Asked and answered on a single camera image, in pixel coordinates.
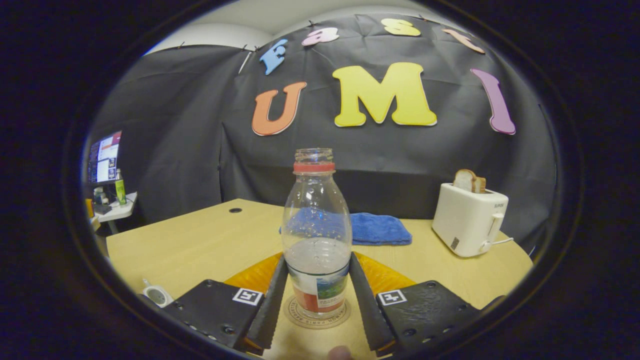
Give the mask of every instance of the bottle mouth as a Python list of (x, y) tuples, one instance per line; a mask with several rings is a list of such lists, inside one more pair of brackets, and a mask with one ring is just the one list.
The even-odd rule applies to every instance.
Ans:
[(296, 150), (296, 162), (293, 164), (294, 174), (318, 174), (335, 172), (333, 150), (329, 148), (313, 148)]

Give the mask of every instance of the blue letter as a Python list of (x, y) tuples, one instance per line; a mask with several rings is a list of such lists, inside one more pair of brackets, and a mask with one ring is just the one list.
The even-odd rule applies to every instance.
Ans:
[(265, 75), (269, 75), (284, 61), (284, 57), (280, 57), (280, 55), (284, 55), (286, 49), (283, 45), (286, 43), (287, 39), (281, 39), (260, 57), (260, 61), (263, 61), (267, 67), (267, 71), (264, 72)]

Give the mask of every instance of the green bottle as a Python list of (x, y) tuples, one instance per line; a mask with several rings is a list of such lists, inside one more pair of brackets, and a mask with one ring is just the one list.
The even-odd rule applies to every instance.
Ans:
[(125, 194), (124, 180), (122, 179), (122, 175), (120, 175), (120, 169), (118, 169), (116, 170), (116, 196), (118, 197), (118, 202), (120, 203), (120, 205), (124, 205), (127, 203)]

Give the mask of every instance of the red bottle cap ring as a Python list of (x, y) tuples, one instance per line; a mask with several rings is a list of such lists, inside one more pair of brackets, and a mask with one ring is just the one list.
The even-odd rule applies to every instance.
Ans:
[(294, 172), (329, 172), (335, 170), (335, 163), (293, 163)]

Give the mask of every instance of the blue towel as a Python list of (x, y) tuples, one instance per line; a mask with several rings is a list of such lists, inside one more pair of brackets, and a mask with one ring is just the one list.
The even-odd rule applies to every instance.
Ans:
[[(335, 238), (342, 232), (342, 219), (340, 214), (303, 208), (289, 220), (289, 228), (310, 238)], [(351, 214), (351, 228), (353, 245), (409, 245), (412, 241), (402, 222), (388, 215)]]

